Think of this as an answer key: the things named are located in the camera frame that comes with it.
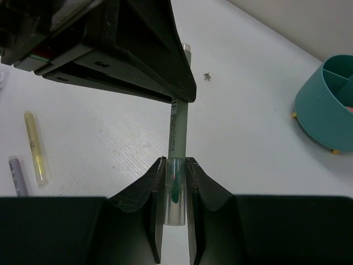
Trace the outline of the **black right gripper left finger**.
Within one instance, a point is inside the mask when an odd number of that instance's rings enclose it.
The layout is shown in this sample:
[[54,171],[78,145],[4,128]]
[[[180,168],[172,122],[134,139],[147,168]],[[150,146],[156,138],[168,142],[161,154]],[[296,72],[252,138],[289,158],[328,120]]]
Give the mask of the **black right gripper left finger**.
[[109,199],[119,215],[108,244],[118,264],[161,262],[165,164],[165,157],[158,158],[142,177]]

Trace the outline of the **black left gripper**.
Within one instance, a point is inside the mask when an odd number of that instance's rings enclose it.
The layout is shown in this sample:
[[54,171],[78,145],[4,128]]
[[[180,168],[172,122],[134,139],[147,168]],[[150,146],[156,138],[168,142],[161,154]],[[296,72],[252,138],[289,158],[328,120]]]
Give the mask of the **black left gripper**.
[[196,98],[170,1],[2,1],[1,63],[160,102]]

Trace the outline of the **green grey transparent pen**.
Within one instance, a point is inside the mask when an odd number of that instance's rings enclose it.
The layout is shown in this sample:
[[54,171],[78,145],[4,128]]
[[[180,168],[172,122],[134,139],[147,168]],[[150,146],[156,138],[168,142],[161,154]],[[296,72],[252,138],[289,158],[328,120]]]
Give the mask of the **green grey transparent pen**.
[[188,102],[173,98],[165,164],[164,224],[168,226],[185,225],[187,127]]

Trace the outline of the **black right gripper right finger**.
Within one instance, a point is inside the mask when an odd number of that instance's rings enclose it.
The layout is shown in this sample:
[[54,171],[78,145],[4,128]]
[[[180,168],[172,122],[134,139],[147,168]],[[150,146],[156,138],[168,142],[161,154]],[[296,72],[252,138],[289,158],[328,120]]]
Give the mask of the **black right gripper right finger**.
[[230,192],[194,158],[186,165],[190,264],[234,264],[234,205]]

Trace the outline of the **yellow transparent pen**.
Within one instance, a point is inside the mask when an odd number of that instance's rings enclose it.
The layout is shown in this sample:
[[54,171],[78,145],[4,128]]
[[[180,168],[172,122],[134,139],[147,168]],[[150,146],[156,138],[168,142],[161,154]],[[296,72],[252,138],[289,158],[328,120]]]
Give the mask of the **yellow transparent pen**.
[[36,182],[39,187],[48,183],[45,157],[42,153],[38,130],[36,128],[35,117],[32,112],[24,112],[24,121],[28,135],[28,141],[31,149],[33,167]]

